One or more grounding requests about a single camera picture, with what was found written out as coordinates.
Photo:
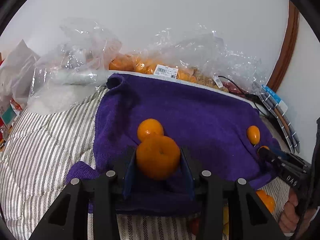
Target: barcode sticker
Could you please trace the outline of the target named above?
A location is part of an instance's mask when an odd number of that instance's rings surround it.
[[[178,74],[178,68],[157,65],[153,74],[157,76],[176,78]]]
[[[222,84],[222,82],[221,82],[221,80],[220,80],[219,77],[214,76],[214,77],[213,77],[213,80],[214,80],[215,83],[217,84],[218,88],[222,88],[222,87],[223,87],[223,84]]]

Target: white wall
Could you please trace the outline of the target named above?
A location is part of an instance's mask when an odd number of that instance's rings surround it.
[[[45,54],[63,39],[59,24],[67,16],[97,20],[119,37],[124,51],[146,48],[168,27],[182,32],[206,25],[229,48],[260,58],[270,75],[284,38],[288,0],[28,0],[1,35],[0,51],[24,39]]]
[[[301,156],[311,162],[320,117],[320,43],[300,14],[297,43],[277,94],[288,105],[286,113],[300,139]]]

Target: purple towel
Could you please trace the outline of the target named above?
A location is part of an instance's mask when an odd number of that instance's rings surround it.
[[[138,125],[157,119],[165,135],[186,146],[203,168],[223,179],[245,178],[254,189],[274,178],[272,171],[262,173],[257,149],[279,147],[259,113],[250,104],[213,91],[152,78],[114,74],[110,89],[99,105],[95,121],[93,152],[96,170],[83,162],[75,163],[68,175],[92,179],[112,168],[115,156],[126,146],[137,146]],[[261,139],[255,147],[246,130],[256,125]],[[167,181],[153,181],[137,170],[130,197],[117,204],[120,212],[155,215],[186,215],[200,210],[188,198],[181,171]]]

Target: black cable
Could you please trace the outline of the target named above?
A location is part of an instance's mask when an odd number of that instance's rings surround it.
[[[246,99],[248,99],[248,95],[251,95],[251,94],[248,94],[248,93],[245,94],[245,93],[242,91],[242,89],[241,89],[240,87],[238,87],[237,84],[234,83],[231,79],[228,79],[228,78],[226,78],[226,77],[224,77],[224,76],[218,76],[218,77],[222,77],[222,78],[225,78],[225,79],[229,80],[232,84],[234,84],[234,85],[239,89],[239,91],[241,92],[241,94],[244,95],[244,96],[246,97]],[[259,110],[260,113],[263,114],[264,117],[268,117],[267,115],[265,115],[265,114],[259,109],[259,107],[256,105],[255,102],[252,101],[252,103],[254,103],[254,105],[256,106],[256,108]]]

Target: white plastic bag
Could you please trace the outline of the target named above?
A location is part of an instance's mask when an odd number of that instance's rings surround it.
[[[34,65],[38,58],[22,40],[0,66],[0,101],[7,105],[13,98],[19,105],[13,108],[17,115],[19,109],[27,106]]]
[[[60,26],[69,42],[36,63],[28,111],[52,114],[80,104],[107,81],[107,66],[121,42],[96,22],[68,18]]]

